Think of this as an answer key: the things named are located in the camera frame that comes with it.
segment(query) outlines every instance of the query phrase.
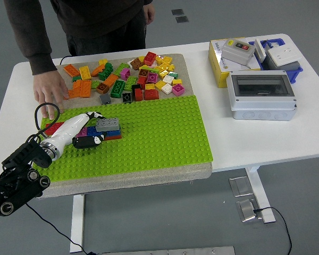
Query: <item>black cable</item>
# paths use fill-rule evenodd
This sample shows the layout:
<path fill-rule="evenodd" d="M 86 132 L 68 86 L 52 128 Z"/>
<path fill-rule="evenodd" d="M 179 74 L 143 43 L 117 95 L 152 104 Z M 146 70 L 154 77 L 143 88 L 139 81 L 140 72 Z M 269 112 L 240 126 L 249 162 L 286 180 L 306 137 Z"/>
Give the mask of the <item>black cable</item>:
<path fill-rule="evenodd" d="M 63 234 L 62 232 L 60 232 L 51 222 L 49 222 L 49 221 L 45 220 L 44 218 L 42 218 L 42 216 L 41 216 L 39 213 L 37 213 L 37 211 L 35 211 L 29 204 L 26 203 L 26 205 L 27 205 L 28 208 L 30 208 L 32 211 L 34 211 L 35 214 L 38 215 L 40 219 L 42 219 L 42 220 L 43 220 L 44 222 L 46 222 L 46 223 L 49 223 L 59 234 L 61 234 L 62 236 L 65 236 L 65 237 L 66 237 L 71 243 L 73 243 L 74 245 L 78 245 L 78 246 L 83 250 L 83 252 L 84 252 L 86 255 L 94 254 L 94 253 L 92 253 L 92 252 L 87 253 L 87 252 L 84 250 L 84 248 L 83 248 L 80 244 L 74 243 L 67 235 L 65 235 L 65 234 Z"/>
<path fill-rule="evenodd" d="M 44 128 L 44 129 L 41 130 L 40 127 L 39 127 L 39 124 L 38 124 L 38 110 L 39 110 L 41 107 L 45 106 L 45 105 L 51 105 L 51 106 L 53 106 L 54 108 L 56 108 L 56 110 L 57 110 L 57 116 L 56 116 L 56 118 L 52 121 L 52 123 L 51 123 L 49 126 L 47 126 L 46 128 Z M 59 117 L 60 117 L 60 109 L 59 109 L 59 107 L 58 107 L 57 105 L 55 105 L 55 104 L 53 104 L 53 103 L 43 103 L 43 104 L 40 104 L 40 105 L 36 108 L 36 110 L 35 110 L 35 112 L 34 112 L 35 124 L 36 124 L 37 130 L 39 130 L 39 131 L 38 131 L 38 133 L 33 134 L 33 135 L 31 135 L 29 138 L 27 138 L 27 141 L 30 141 L 30 139 L 35 139 L 35 138 L 37 138 L 37 143 L 40 143 L 40 142 L 41 142 L 41 139 L 40 139 L 39 135 L 40 135 L 40 134 L 43 134 L 46 130 L 48 130 L 49 128 L 51 128 L 51 127 L 58 121 Z"/>
<path fill-rule="evenodd" d="M 289 234 L 289 231 L 288 231 L 288 228 L 287 228 L 287 223 L 286 223 L 286 220 L 285 218 L 282 216 L 282 214 L 274 207 L 265 207 L 265 208 L 261 208 L 261 209 L 256 209 L 254 210 L 254 213 L 257 213 L 259 211 L 263 211 L 265 209 L 274 209 L 275 211 L 278 212 L 278 214 L 280 214 L 281 218 L 283 219 L 283 222 L 285 223 L 285 227 L 286 227 L 286 231 L 287 231 L 287 235 L 288 235 L 288 240 L 289 240 L 289 244 L 290 244 L 290 248 L 289 248 L 289 251 L 288 251 L 288 255 L 291 253 L 291 250 L 292 250 L 292 240 L 291 240 L 291 236 Z"/>
<path fill-rule="evenodd" d="M 73 57 L 73 56 L 65 56 L 65 57 L 63 57 L 62 60 L 60 60 L 60 64 L 59 64 L 59 65 L 61 65 L 62 62 L 63 62 L 63 60 L 64 60 L 65 58 L 67 58 L 67 57 Z"/>

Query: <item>white table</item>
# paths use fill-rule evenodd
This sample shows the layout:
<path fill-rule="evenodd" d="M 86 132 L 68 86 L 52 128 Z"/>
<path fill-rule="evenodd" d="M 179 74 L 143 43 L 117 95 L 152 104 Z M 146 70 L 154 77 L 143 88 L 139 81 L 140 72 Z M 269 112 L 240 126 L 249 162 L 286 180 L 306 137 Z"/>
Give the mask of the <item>white table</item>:
<path fill-rule="evenodd" d="M 293 43 L 289 36 L 283 34 L 252 37 L 249 40 L 256 38 L 282 38 L 285 43 Z M 72 57 L 66 58 L 63 64 L 135 57 L 145 55 L 148 51 L 162 55 L 182 54 L 211 145 L 213 172 L 245 168 L 259 206 L 269 206 L 256 171 L 261 165 L 319 157 L 319 77 L 303 57 L 299 62 L 304 71 L 292 85 L 298 109 L 291 121 L 235 120 L 232 118 L 227 89 L 216 86 L 208 60 L 208 47 L 209 42 L 203 42 Z M 55 59 L 54 63 L 58 65 L 60 59 Z M 0 111 L 0 173 L 2 160 L 29 135 L 36 133 L 33 112 L 37 102 L 33 97 L 32 81 L 28 62 L 14 67 Z M 263 212 L 265 222 L 274 221 L 271 211 Z"/>

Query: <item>dark pants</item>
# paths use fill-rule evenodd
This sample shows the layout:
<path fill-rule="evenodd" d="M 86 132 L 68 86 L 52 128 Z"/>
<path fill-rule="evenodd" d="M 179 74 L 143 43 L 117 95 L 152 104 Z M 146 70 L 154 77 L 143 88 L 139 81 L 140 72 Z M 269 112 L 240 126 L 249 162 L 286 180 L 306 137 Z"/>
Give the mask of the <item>dark pants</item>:
<path fill-rule="evenodd" d="M 72 56 L 123 52 L 145 48 L 146 22 L 143 8 L 127 24 L 97 38 L 81 39 L 66 35 Z"/>

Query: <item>green lego baseplate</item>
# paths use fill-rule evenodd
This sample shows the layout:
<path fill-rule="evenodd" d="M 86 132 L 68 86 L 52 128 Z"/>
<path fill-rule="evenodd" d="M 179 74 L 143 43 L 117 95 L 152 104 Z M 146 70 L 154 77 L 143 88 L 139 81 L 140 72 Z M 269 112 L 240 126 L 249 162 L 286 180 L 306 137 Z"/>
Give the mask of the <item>green lego baseplate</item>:
<path fill-rule="evenodd" d="M 66 146 L 49 168 L 35 166 L 41 175 L 56 182 L 213 161 L 195 96 L 68 109 L 58 122 L 92 111 L 119 118 L 122 139 L 89 149 Z M 50 122 L 43 119 L 41 126 Z"/>

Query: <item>gray floor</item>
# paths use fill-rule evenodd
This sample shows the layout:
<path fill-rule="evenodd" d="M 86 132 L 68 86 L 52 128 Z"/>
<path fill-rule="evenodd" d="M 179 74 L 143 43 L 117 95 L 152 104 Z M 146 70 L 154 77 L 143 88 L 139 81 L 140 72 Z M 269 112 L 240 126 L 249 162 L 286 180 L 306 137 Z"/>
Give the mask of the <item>gray floor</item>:
<path fill-rule="evenodd" d="M 286 33 L 319 75 L 319 1 L 154 0 L 154 5 L 148 47 Z M 52 57 L 68 55 L 50 3 L 42 1 L 42 6 Z M 189 22 L 177 24 L 172 9 L 183 9 Z M 0 106 L 14 65 L 24 61 L 0 1 Z M 288 239 L 278 215 L 276 223 L 266 225 L 240 221 L 228 179 L 245 174 L 239 169 L 192 184 L 87 195 L 84 247 L 102 253 L 234 246 L 237 255 L 287 254 Z M 259 174 L 271 205 L 286 218 L 291 254 L 319 254 L 319 158 L 263 166 Z M 30 204 L 70 234 L 72 197 Z M 0 254 L 11 253 L 68 254 L 69 242 L 23 207 L 0 218 Z"/>

